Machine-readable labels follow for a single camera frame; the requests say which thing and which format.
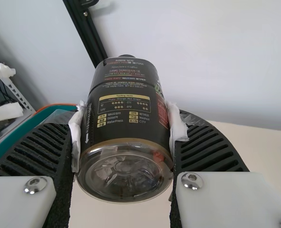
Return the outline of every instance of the can bottom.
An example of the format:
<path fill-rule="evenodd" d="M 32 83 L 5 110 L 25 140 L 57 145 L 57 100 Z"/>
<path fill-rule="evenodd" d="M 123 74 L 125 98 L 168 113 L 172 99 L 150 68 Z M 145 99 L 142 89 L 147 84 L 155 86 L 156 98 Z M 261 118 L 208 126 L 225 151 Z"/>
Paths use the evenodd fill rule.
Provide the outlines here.
<path fill-rule="evenodd" d="M 149 200 L 170 185 L 172 161 L 151 145 L 112 145 L 84 154 L 77 180 L 100 200 L 132 203 Z"/>

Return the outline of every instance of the teal bin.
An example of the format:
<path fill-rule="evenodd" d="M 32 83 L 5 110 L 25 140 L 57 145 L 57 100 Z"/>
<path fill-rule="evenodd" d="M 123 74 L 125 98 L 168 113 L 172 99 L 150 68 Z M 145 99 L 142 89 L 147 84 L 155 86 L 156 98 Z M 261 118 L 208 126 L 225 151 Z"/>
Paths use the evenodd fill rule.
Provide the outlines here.
<path fill-rule="evenodd" d="M 51 115 L 56 109 L 63 109 L 66 111 L 72 111 L 76 109 L 75 105 L 52 105 L 44 108 L 27 121 L 18 126 L 10 135 L 8 135 L 0 143 L 0 158 L 4 153 L 13 146 L 21 137 L 31 131 L 34 127 L 44 121 L 49 115 Z"/>

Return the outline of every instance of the white arrow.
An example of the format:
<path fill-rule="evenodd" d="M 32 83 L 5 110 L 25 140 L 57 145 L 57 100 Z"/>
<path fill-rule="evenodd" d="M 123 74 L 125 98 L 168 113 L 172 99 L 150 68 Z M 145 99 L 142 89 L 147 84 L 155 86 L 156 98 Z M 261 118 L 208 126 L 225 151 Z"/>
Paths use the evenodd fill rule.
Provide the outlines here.
<path fill-rule="evenodd" d="M 87 133 L 86 135 L 85 135 L 85 143 L 88 143 L 89 142 L 89 133 Z"/>

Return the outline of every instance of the can label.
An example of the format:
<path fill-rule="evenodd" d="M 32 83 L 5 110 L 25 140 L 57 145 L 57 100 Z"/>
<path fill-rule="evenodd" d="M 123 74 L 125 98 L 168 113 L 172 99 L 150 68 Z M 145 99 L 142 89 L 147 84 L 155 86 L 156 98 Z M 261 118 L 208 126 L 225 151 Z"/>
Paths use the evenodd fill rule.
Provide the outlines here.
<path fill-rule="evenodd" d="M 109 58 L 95 71 L 81 128 L 81 149 L 120 138 L 148 140 L 169 151 L 169 122 L 153 64 Z"/>

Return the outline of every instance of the black can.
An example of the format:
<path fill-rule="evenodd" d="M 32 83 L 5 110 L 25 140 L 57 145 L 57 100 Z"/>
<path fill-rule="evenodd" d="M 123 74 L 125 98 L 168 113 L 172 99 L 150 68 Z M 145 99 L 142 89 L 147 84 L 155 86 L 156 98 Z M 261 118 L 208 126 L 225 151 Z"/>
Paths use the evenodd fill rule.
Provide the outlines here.
<path fill-rule="evenodd" d="M 156 68 L 108 58 L 95 71 L 81 125 L 78 183 L 95 198 L 137 202 L 173 178 L 169 122 Z"/>

